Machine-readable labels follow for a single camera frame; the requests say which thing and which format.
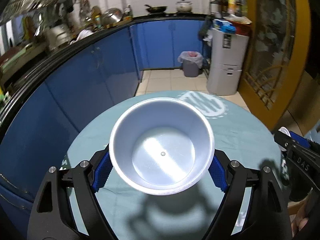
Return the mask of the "blue kitchen cabinets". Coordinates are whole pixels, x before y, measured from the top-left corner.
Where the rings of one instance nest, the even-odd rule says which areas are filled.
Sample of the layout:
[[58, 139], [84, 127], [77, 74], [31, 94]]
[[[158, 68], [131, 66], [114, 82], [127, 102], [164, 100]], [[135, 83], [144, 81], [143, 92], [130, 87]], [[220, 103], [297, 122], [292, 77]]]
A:
[[1, 219], [25, 236], [48, 168], [99, 114], [134, 96], [145, 69], [201, 51], [204, 19], [137, 21], [87, 37], [39, 64], [1, 114]]

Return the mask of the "black wok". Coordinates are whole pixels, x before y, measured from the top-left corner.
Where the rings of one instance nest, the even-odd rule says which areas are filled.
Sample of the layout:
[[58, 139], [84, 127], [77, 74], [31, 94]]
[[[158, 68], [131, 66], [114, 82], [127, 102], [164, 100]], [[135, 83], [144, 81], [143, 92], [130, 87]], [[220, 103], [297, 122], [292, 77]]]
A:
[[146, 7], [146, 11], [150, 14], [162, 14], [167, 9], [167, 6], [152, 7], [148, 4], [145, 4], [144, 6]]

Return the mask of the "white cooking pot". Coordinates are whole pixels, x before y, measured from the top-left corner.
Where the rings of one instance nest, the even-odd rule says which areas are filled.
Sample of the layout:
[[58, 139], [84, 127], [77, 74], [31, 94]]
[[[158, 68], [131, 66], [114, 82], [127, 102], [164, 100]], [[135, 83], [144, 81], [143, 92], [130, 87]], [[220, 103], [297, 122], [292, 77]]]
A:
[[189, 1], [181, 0], [176, 2], [177, 12], [192, 12], [192, 3]]

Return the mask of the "grey bin with bag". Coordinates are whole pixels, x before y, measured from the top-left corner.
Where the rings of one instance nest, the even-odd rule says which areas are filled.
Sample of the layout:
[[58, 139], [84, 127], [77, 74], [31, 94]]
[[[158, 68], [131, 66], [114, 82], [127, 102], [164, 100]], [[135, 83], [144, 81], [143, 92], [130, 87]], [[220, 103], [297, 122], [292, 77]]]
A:
[[198, 77], [203, 65], [203, 56], [197, 51], [183, 51], [177, 58], [185, 77]]

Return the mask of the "white drawer cabinet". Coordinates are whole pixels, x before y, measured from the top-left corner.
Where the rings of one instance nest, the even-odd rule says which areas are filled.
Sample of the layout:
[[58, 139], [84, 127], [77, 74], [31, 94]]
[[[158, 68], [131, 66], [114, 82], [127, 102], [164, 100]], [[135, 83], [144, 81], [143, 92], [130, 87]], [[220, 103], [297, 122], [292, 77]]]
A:
[[212, 31], [207, 90], [219, 96], [233, 95], [238, 88], [249, 37], [224, 33], [217, 29]]

